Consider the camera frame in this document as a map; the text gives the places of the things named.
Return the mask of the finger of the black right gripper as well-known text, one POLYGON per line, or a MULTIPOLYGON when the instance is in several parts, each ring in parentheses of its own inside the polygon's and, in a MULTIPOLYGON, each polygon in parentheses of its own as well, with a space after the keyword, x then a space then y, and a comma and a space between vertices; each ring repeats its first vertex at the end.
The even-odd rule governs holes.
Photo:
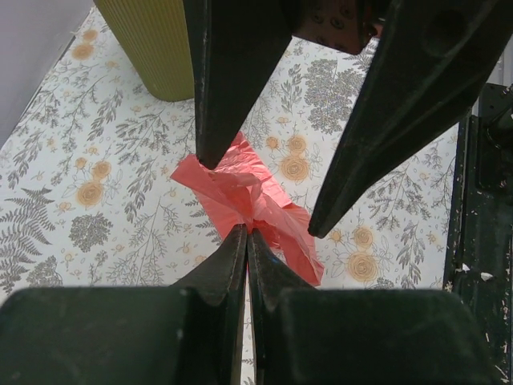
POLYGON ((309 222, 324 237, 472 108, 512 34, 509 1, 393 1, 309 222))
POLYGON ((301 1, 186 3, 195 85, 196 157, 214 169, 228 151, 299 23, 301 1))

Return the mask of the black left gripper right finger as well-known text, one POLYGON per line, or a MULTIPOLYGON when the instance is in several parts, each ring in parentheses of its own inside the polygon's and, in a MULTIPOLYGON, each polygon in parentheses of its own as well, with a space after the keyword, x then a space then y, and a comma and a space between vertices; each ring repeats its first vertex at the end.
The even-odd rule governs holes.
POLYGON ((496 384, 474 317, 442 290, 318 290, 247 244, 259 384, 496 384))

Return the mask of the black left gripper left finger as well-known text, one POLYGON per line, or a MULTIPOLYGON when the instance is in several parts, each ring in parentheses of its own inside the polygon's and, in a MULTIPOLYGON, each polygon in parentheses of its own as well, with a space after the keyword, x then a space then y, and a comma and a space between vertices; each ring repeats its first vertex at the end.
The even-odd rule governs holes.
POLYGON ((4 384, 237 384, 248 230, 171 286, 44 287, 1 308, 4 384))

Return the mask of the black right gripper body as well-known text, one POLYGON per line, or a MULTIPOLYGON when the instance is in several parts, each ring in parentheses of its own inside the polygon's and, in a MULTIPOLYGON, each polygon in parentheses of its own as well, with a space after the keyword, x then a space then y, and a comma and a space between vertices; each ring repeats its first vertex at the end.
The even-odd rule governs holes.
POLYGON ((398 1, 299 0, 290 2, 292 35, 324 47, 360 54, 379 39, 398 1))

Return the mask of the red torn trash bag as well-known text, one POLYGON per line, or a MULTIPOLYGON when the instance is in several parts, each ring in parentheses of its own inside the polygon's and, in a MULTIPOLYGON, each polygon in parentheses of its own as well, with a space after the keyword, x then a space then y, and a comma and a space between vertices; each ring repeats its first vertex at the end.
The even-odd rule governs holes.
POLYGON ((320 285, 324 266, 308 232, 309 213, 292 202, 242 133, 215 169, 189 155, 171 178, 193 191, 223 238, 237 224, 245 224, 249 232, 259 229, 268 246, 284 254, 293 272, 320 285))

